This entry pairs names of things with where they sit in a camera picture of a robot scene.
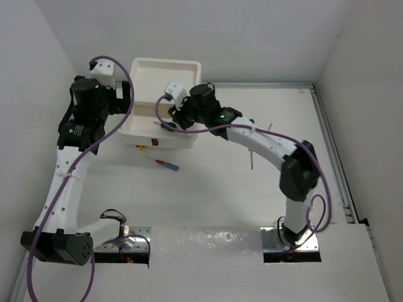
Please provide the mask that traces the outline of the stubby green screwdriver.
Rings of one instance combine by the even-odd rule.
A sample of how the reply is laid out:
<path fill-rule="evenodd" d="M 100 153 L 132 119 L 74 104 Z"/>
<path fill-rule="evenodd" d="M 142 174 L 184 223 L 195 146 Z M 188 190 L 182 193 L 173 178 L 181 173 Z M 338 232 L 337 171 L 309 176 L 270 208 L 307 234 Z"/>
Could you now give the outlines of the stubby green screwdriver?
<path fill-rule="evenodd" d="M 156 126 L 159 126 L 162 129 L 165 129 L 167 131 L 175 131 L 175 129 L 177 129 L 177 125 L 173 122 L 158 122 L 158 121 L 154 121 L 153 124 L 155 124 Z"/>

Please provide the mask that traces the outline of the white drawer container box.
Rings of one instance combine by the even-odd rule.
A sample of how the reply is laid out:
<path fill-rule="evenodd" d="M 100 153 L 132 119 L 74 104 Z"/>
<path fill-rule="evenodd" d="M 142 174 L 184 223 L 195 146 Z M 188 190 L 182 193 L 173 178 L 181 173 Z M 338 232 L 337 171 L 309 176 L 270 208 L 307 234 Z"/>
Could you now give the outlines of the white drawer container box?
<path fill-rule="evenodd" d="M 154 117 L 157 99 L 170 82 L 178 82 L 187 90 L 201 83 L 202 65 L 196 61 L 136 58 L 130 77 L 134 84 L 133 116 Z"/>

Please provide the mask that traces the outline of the long green screwdriver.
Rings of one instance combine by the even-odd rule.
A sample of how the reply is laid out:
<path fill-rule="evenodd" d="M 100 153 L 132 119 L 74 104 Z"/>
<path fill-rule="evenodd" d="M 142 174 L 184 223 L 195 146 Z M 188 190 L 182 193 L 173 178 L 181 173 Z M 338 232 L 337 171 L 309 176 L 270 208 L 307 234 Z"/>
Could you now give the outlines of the long green screwdriver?
<path fill-rule="evenodd" d="M 254 159 L 253 159 L 253 151 L 249 150 L 249 157 L 250 157 L 250 166 L 251 166 L 251 170 L 254 169 Z"/>

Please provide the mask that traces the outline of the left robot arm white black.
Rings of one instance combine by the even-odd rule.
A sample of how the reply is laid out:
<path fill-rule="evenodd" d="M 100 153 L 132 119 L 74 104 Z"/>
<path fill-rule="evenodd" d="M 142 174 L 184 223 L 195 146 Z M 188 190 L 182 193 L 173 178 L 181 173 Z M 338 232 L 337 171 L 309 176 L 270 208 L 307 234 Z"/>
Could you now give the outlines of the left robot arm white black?
<path fill-rule="evenodd" d="M 84 180 L 104 138 L 110 115 L 130 112 L 133 87 L 122 81 L 122 97 L 97 79 L 76 76 L 70 104 L 58 125 L 57 160 L 43 210 L 20 244 L 42 262 L 83 266 L 95 247 L 119 236 L 123 220 L 101 215 L 92 225 L 78 228 L 77 213 Z"/>

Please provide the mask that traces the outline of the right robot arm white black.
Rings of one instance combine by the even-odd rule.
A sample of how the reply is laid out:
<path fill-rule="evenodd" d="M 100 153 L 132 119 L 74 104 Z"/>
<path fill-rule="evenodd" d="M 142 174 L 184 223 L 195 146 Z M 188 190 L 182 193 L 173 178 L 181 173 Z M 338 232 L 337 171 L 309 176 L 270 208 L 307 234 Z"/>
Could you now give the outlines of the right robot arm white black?
<path fill-rule="evenodd" d="M 175 124 L 173 130 L 199 134 L 194 125 L 201 124 L 212 135 L 246 147 L 279 171 L 280 191 L 286 197 L 283 236 L 295 245 L 308 229 L 305 204 L 320 176 L 313 145 L 261 129 L 240 111 L 222 106 L 211 83 L 186 90 L 181 84 L 170 82 L 164 98 L 173 102 L 168 110 Z"/>

